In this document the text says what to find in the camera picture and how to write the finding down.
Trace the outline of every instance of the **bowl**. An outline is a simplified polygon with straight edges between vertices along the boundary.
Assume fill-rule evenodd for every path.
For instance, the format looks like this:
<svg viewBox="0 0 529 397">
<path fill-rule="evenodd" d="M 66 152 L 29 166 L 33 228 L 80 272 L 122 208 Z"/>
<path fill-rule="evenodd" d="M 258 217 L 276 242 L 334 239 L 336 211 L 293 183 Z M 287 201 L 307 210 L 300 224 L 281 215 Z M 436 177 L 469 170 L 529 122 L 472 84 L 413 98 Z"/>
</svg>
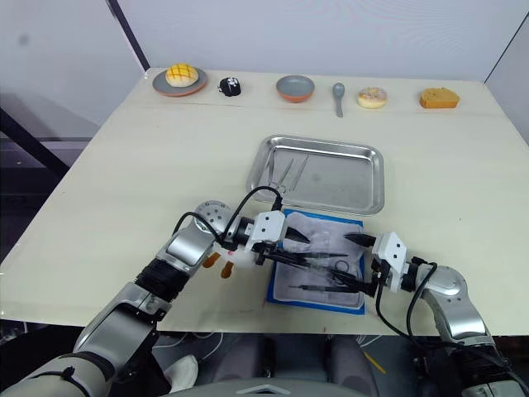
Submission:
<svg viewBox="0 0 529 397">
<path fill-rule="evenodd" d="M 314 82 L 305 76 L 289 75 L 278 80 L 279 95 L 289 102 L 303 102 L 314 92 Z"/>
</svg>

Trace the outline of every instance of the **silver metal tray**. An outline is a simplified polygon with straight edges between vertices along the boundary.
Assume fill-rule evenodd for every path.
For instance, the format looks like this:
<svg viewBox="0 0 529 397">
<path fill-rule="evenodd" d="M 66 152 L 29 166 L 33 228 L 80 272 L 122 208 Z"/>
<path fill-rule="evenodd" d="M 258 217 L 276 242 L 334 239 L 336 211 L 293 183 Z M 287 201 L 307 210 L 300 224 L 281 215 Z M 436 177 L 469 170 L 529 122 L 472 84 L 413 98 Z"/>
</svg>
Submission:
<svg viewBox="0 0 529 397">
<path fill-rule="evenodd" d="M 260 145 L 246 188 L 269 185 L 283 203 L 372 215 L 384 206 L 384 161 L 373 147 L 298 136 L 270 136 Z M 261 190 L 254 197 L 273 201 Z"/>
</svg>

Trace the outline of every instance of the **white table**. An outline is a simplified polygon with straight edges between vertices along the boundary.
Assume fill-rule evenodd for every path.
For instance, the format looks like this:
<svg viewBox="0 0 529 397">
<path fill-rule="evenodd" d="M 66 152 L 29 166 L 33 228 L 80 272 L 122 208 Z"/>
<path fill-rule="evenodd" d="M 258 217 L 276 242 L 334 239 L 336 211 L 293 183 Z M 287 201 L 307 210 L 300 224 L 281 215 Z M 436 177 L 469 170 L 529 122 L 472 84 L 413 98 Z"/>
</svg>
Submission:
<svg viewBox="0 0 529 397">
<path fill-rule="evenodd" d="M 460 271 L 493 334 L 529 333 L 529 148 L 483 84 L 312 76 L 316 92 L 291 104 L 275 92 L 279 74 L 209 71 L 204 90 L 166 98 L 151 87 L 160 71 L 149 70 L 108 118 L 2 263 L 2 317 L 85 325 L 149 263 L 182 213 L 207 199 L 235 207 L 259 143 L 289 134 L 376 147 L 384 208 L 352 218 L 369 233 L 397 231 L 411 253 Z M 217 91 L 229 75 L 241 96 Z M 346 86 L 344 118 L 334 114 L 337 81 Z M 355 104 L 368 85 L 388 91 L 384 108 Z M 422 109 L 419 93 L 440 86 L 461 96 L 459 107 Z M 266 208 L 250 202 L 245 213 Z M 372 299 L 363 317 L 268 304 L 270 264 L 239 254 L 228 280 L 221 268 L 201 269 L 160 329 L 391 333 Z M 411 295 L 384 296 L 384 314 L 404 328 Z M 424 303 L 414 329 L 436 332 Z"/>
</svg>

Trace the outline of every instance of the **gray spoon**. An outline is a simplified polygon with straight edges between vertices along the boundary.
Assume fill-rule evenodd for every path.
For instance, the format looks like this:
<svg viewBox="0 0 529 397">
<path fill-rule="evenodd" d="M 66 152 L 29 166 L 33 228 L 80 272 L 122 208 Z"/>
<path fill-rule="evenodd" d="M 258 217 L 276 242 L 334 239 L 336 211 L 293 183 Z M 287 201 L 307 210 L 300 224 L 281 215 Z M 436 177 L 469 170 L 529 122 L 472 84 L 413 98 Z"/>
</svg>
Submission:
<svg viewBox="0 0 529 397">
<path fill-rule="evenodd" d="M 332 95 L 336 100 L 336 115 L 338 117 L 344 117 L 344 113 L 341 111 L 341 99 L 344 98 L 346 87 L 342 83 L 336 83 L 332 86 Z"/>
</svg>

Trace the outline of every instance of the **white wall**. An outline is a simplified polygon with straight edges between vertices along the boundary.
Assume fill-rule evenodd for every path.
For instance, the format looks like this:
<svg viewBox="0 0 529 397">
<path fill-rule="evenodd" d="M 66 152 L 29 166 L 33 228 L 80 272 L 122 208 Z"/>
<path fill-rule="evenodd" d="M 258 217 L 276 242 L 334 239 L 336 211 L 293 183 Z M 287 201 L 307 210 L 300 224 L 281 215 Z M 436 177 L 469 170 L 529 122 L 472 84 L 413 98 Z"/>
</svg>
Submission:
<svg viewBox="0 0 529 397">
<path fill-rule="evenodd" d="M 529 145 L 529 19 L 512 40 L 487 85 Z"/>
<path fill-rule="evenodd" d="M 91 137 L 142 70 L 103 0 L 0 2 L 0 105 L 37 137 Z"/>
<path fill-rule="evenodd" d="M 150 64 L 484 81 L 527 0 L 121 1 Z"/>
</svg>

